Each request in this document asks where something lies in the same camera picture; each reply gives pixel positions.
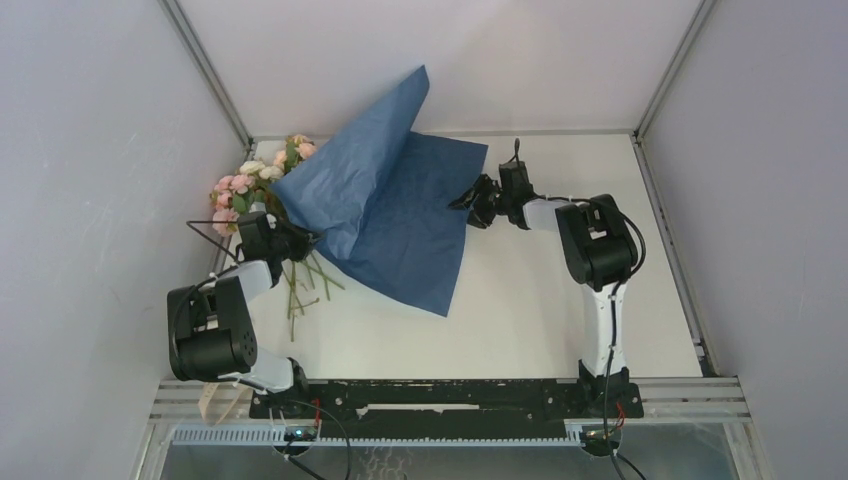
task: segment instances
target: gray floor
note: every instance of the gray floor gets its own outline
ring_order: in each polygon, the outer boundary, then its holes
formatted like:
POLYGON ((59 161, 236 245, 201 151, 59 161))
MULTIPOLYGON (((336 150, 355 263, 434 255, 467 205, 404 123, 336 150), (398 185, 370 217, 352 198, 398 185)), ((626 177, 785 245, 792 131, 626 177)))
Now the gray floor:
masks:
MULTIPOLYGON (((628 426, 621 452, 652 480, 735 479, 720 425, 628 426)), ((327 480, 344 478, 344 448, 300 459, 327 480)), ((637 478, 625 471, 628 478, 637 478)), ((308 479, 271 446, 173 446, 163 479, 308 479)), ((612 479, 606 458, 576 448, 354 448, 351 479, 612 479)))

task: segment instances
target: white table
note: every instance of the white table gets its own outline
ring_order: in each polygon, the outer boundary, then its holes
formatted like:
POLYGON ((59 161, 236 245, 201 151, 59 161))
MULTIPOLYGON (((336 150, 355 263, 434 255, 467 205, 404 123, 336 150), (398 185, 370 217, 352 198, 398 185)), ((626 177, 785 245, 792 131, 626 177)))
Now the white table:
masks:
MULTIPOLYGON (((497 165, 512 156, 512 136, 462 139, 489 145, 485 172, 495 178, 497 165)), ((261 142, 257 155, 273 158, 279 145, 261 142)), ((521 159, 538 193, 610 193, 644 233, 647 262, 629 282, 622 319, 631 375, 701 376, 630 139, 523 136, 521 159)), ((294 343, 286 319, 287 285, 250 303, 260 345, 297 359, 309 378, 577 376, 582 299, 556 234, 519 230, 506 218, 485 231, 469 227, 447 318, 384 297, 321 261, 346 290, 333 290, 331 302, 322 299, 297 319, 294 343)))

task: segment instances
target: flower bouquet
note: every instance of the flower bouquet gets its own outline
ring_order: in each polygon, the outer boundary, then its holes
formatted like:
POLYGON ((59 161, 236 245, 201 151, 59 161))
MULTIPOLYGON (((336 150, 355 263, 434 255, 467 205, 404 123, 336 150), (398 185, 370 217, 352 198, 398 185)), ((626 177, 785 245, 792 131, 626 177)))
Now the flower bouquet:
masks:
MULTIPOLYGON (((215 208, 212 215, 213 228, 223 237, 229 237, 236 231, 236 220, 239 215, 251 211, 266 211, 279 218, 288 218, 285 206, 279 198, 271 192, 271 184, 287 175, 298 165, 315 153, 315 143, 305 135, 292 135, 286 137, 285 146, 278 151, 273 162, 266 163, 262 158, 254 158, 242 164, 233 175, 227 175, 218 181, 218 184, 209 194, 209 200, 215 208)), ((302 290, 315 290, 313 274, 318 275, 324 281, 324 292, 327 301, 330 300, 330 285, 333 284, 342 290, 344 287, 328 277, 318 259, 310 254, 308 259, 302 262, 292 262, 291 272, 287 273, 283 268, 283 276, 289 286, 289 308, 287 318, 290 321, 290 337, 294 341, 294 319, 298 315, 306 314, 306 307, 318 303, 320 298, 308 302, 302 302, 297 294, 298 287, 302 290), (297 264, 306 268, 309 287, 297 277, 297 264)))

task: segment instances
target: white wall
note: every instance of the white wall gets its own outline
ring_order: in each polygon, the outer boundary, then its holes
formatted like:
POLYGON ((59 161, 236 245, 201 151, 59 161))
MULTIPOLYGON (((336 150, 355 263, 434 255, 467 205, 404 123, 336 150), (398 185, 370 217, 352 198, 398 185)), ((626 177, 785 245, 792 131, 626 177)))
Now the white wall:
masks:
POLYGON ((721 2, 648 155, 778 478, 844 478, 848 3, 721 2))
POLYGON ((127 478, 240 146, 152 0, 4 2, 0 72, 0 478, 127 478))
POLYGON ((254 135, 328 134, 414 68, 421 131, 629 128, 698 0, 183 0, 254 135))

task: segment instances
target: blue wrapping paper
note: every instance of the blue wrapping paper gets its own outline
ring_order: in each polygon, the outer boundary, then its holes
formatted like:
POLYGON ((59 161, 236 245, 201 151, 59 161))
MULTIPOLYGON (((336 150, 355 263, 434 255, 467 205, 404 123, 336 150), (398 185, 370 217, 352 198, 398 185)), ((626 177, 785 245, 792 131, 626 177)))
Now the blue wrapping paper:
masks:
POLYGON ((467 212, 449 210, 483 169, 487 146, 411 133, 429 89, 424 67, 272 185, 317 250, 395 300, 450 308, 467 212))

